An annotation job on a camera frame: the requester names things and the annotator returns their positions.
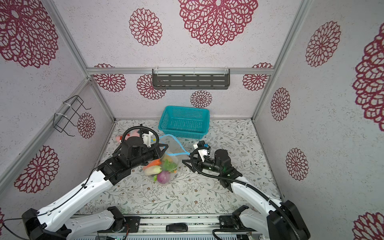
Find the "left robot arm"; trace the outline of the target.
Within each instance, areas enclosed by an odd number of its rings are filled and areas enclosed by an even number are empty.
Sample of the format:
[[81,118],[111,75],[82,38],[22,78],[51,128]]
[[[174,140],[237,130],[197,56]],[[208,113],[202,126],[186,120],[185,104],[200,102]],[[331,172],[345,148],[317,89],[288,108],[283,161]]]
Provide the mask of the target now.
[[140,137],[123,141],[113,156],[94,170],[70,192],[40,210],[29,209],[22,215],[30,240],[73,240],[97,231],[120,232],[126,229],[126,219],[117,207],[87,217],[73,215],[89,201],[111,189],[132,173],[132,169],[160,159],[167,144],[146,145]]

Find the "purple onion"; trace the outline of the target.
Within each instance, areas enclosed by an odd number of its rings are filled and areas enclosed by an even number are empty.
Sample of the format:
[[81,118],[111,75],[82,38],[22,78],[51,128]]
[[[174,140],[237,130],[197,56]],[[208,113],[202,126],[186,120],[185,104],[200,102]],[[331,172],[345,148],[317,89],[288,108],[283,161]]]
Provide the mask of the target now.
[[162,171],[157,175],[157,182],[160,184],[166,184],[171,179],[171,173],[168,171]]

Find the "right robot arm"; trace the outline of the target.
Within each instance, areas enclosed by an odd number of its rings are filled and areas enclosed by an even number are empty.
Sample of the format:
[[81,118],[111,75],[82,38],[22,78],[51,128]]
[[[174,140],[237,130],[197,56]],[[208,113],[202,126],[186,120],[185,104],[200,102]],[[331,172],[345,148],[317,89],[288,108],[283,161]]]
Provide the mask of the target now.
[[311,237],[297,206],[281,202],[252,185],[235,167],[226,150],[208,155],[207,147],[199,147],[182,163],[192,172],[219,180],[223,188],[246,200],[253,209],[238,211],[236,218],[246,231],[254,230],[269,240],[308,240]]

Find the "orange carrot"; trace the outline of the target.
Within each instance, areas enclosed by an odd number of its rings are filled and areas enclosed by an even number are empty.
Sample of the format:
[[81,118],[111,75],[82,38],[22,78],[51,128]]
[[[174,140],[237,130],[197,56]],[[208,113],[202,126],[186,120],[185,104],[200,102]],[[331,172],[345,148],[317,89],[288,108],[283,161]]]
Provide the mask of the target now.
[[146,168],[152,167],[152,166],[160,166],[162,164],[162,161],[160,159],[151,161]]

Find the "clear zip top bag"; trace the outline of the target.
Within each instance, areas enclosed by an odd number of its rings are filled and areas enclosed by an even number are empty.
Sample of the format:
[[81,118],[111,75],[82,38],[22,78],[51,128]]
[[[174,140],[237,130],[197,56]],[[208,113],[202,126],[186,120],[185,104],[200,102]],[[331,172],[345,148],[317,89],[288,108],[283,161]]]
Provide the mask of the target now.
[[190,153],[173,135],[160,137],[160,144],[168,145],[167,150],[160,159],[151,161],[147,166],[144,166],[143,173],[149,180],[160,185],[167,185],[176,178],[183,165],[182,160],[188,159]]

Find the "white radish with leaves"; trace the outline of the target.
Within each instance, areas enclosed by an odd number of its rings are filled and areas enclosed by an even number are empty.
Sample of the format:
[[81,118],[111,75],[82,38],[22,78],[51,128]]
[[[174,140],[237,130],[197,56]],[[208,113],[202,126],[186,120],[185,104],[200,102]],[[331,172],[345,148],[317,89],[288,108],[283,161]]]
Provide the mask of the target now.
[[168,171],[173,173],[177,168],[178,165],[175,162],[166,159],[164,162],[162,161],[162,164],[160,166],[152,166],[149,168],[146,168],[146,166],[143,167],[143,171],[146,176],[151,176],[158,175],[162,171]]

